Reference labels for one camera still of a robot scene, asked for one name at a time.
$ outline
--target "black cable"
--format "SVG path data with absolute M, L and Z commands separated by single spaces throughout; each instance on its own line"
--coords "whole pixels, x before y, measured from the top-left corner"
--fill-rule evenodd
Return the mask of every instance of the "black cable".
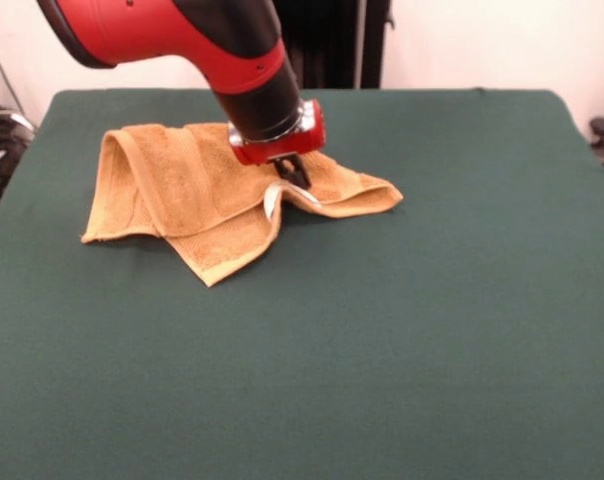
M 4 71 L 4 67 L 2 66 L 1 63 L 0 63 L 0 75 L 2 75 L 2 78 L 4 79 L 4 83 L 6 84 L 7 88 L 9 89 L 9 92 L 11 93 L 13 100 L 15 100 L 15 104 L 17 105 L 18 110 L 20 110 L 20 113 L 24 114 L 24 107 L 22 106 L 22 103 L 20 102 L 20 99 L 18 98 L 18 96 L 15 94 L 13 85 L 11 85 L 11 82 L 9 81 L 9 77 L 6 75 L 6 72 Z

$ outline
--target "cable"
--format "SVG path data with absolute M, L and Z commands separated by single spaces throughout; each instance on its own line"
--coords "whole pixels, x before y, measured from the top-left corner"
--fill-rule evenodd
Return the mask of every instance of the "cable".
M 15 100 L 15 104 L 18 106 L 18 110 L 20 110 L 20 113 L 24 113 L 24 107 L 22 106 L 22 103 L 20 102 L 20 99 L 18 98 L 18 96 L 15 94 L 13 85 L 11 85 L 11 82 L 9 81 L 9 77 L 6 75 L 6 72 L 4 71 L 4 67 L 2 66 L 1 63 L 0 63 L 0 75 L 2 75 L 2 78 L 4 79 L 4 83 L 6 84 L 7 88 L 9 89 L 9 92 L 11 93 L 13 100 Z
M 13 120 L 15 123 L 19 123 L 31 133 L 37 133 L 37 127 L 35 124 L 17 110 L 0 110 L 0 117 L 10 117 L 11 120 Z

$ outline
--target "folded towel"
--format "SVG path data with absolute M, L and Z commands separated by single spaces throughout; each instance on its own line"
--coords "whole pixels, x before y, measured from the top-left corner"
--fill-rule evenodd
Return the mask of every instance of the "folded towel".
M 391 183 L 343 168 L 319 152 L 303 159 L 313 183 L 309 192 L 280 180 L 271 164 L 241 165 L 225 124 L 109 131 L 82 242 L 140 234 L 164 238 L 213 286 L 275 241 L 283 200 L 331 218 L 383 212 L 402 200 Z

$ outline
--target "green table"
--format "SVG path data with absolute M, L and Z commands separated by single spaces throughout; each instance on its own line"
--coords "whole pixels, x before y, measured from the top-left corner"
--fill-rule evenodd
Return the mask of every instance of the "green table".
M 319 92 L 394 212 L 288 209 L 206 289 L 83 246 L 100 139 L 208 92 L 58 95 L 0 206 L 0 480 L 604 480 L 604 170 L 548 92 Z

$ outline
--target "tan towel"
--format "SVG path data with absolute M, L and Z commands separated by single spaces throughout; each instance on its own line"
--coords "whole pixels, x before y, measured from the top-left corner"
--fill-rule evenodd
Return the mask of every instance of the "tan towel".
M 280 181 L 273 165 L 241 165 L 227 138 L 224 124 L 108 132 L 82 242 L 139 234 L 164 238 L 212 286 L 269 248 L 280 230 L 283 199 L 332 218 L 383 212 L 402 200 L 389 182 L 315 152 L 304 163 L 310 193 L 321 203 L 316 205 Z

